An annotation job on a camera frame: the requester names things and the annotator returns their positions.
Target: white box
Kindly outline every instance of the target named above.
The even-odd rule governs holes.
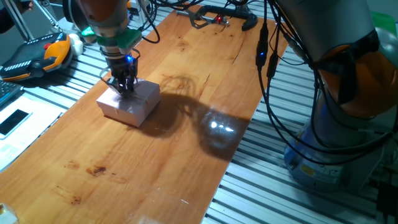
[[[159,101],[159,84],[138,79],[130,97],[123,98],[108,88],[97,104],[105,116],[139,127]]]

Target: wood grain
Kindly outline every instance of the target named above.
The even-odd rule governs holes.
[[[159,44],[137,46],[139,77],[162,92],[142,126],[104,117],[97,83],[0,174],[0,202],[29,224],[199,223],[261,97],[262,20],[242,23],[196,30],[171,13]]]

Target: green component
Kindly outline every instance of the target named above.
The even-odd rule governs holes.
[[[117,43],[119,49],[128,49],[136,44],[142,39],[142,34],[139,30],[126,29],[122,34],[112,37],[98,37],[97,42],[102,46],[114,46]]]
[[[397,35],[396,21],[390,15],[380,12],[372,12],[372,20],[375,27],[388,30],[395,36]]]
[[[95,35],[95,33],[93,32],[91,27],[87,27],[85,30],[83,30],[81,32],[81,34],[82,34],[83,37],[89,37],[89,36]]]

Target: orange device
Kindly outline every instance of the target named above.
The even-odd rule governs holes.
[[[42,77],[65,68],[72,59],[70,38],[63,32],[49,34],[22,44],[2,65],[0,77],[6,82]]]

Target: black connector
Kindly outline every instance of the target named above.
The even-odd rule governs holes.
[[[268,53],[268,27],[267,22],[264,22],[260,30],[260,39],[257,44],[256,66],[261,69],[267,60]]]
[[[271,79],[274,77],[275,72],[276,72],[276,66],[278,66],[278,52],[274,51],[269,58],[269,65],[268,65],[268,70],[267,70],[267,78]]]

